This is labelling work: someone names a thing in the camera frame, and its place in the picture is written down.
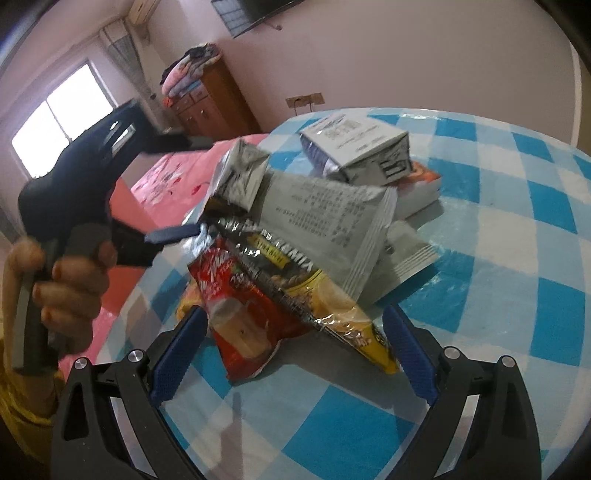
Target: cardboard box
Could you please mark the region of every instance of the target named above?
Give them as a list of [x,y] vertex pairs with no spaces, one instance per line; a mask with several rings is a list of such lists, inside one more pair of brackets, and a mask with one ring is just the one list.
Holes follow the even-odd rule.
[[413,172],[392,182],[398,189],[398,201],[394,218],[403,220],[435,202],[441,194],[441,175],[413,161]]
[[383,186],[412,172],[408,132],[362,113],[334,113],[301,131],[319,173],[352,185]]

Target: window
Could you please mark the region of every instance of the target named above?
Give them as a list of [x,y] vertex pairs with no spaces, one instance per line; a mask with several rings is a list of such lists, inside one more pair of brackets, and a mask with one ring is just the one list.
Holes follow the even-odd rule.
[[41,177],[70,142],[112,111],[113,105],[85,64],[33,112],[12,139],[12,146],[31,177]]

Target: air conditioner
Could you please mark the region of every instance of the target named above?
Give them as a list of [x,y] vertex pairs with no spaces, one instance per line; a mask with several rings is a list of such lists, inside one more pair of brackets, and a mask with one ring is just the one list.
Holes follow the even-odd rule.
[[160,0],[135,0],[129,10],[128,19],[132,25],[145,25],[156,10]]

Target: red snack bag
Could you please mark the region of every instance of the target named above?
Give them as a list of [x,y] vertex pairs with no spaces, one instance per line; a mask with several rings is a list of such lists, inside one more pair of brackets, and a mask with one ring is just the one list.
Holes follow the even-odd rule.
[[309,331],[248,278],[223,239],[189,265],[189,271],[201,291],[228,380],[255,377],[275,355],[281,339]]

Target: orange book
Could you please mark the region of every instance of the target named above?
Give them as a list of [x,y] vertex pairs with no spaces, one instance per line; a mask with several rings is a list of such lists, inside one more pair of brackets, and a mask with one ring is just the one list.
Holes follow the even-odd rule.
[[398,188],[398,202],[394,218],[403,220],[435,202],[441,193],[441,175],[413,160],[413,172],[393,181]]

